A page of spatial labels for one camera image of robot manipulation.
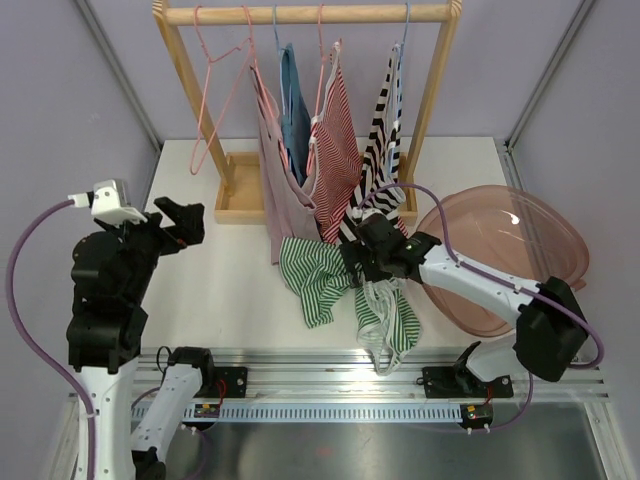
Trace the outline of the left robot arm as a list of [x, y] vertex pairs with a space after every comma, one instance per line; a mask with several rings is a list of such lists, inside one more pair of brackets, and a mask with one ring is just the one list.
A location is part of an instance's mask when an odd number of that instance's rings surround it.
[[94, 412], [80, 435], [94, 451], [78, 466], [99, 479], [163, 479], [166, 455], [187, 404], [208, 396], [216, 374], [209, 350], [178, 347], [169, 357], [156, 397], [138, 427], [131, 426], [131, 396], [148, 315], [144, 295], [161, 257], [199, 245], [205, 236], [202, 204], [167, 197], [154, 213], [115, 204], [93, 215], [99, 231], [74, 248], [69, 363]]

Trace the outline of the mauve tank top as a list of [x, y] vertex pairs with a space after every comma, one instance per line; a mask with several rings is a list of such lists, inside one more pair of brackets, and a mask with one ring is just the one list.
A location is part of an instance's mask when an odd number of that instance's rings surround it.
[[[267, 91], [271, 97], [277, 125], [280, 127], [277, 102], [271, 92], [268, 89]], [[282, 131], [282, 147], [279, 147], [280, 142], [276, 138], [276, 132], [270, 132], [261, 117], [255, 87], [254, 92], [259, 126], [258, 154], [264, 211], [270, 238], [271, 262], [277, 264], [284, 239], [302, 238], [314, 241], [321, 239], [315, 219], [316, 205], [311, 198], [315, 180], [311, 178], [302, 186], [298, 185], [294, 175], [285, 165], [288, 158]]]

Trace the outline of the green striped tank top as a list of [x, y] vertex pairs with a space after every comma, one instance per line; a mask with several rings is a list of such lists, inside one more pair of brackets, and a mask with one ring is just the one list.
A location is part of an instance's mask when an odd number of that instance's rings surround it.
[[352, 271], [347, 268], [345, 254], [344, 244], [286, 238], [280, 248], [280, 273], [298, 296], [310, 329], [331, 324], [334, 307], [350, 295], [356, 341], [371, 358], [375, 372], [388, 376], [417, 346], [421, 323], [404, 296], [404, 281], [367, 280], [360, 263]]

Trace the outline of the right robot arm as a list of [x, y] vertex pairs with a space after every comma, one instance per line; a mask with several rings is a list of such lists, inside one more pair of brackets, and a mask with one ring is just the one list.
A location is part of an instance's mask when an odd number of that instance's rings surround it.
[[355, 239], [341, 253], [355, 284], [411, 280], [454, 293], [513, 327], [509, 336], [472, 343], [450, 366], [424, 368], [420, 381], [429, 399], [510, 398], [511, 377], [521, 371], [558, 382], [588, 338], [582, 310], [563, 280], [509, 276], [432, 235], [405, 236], [377, 209], [357, 210]]

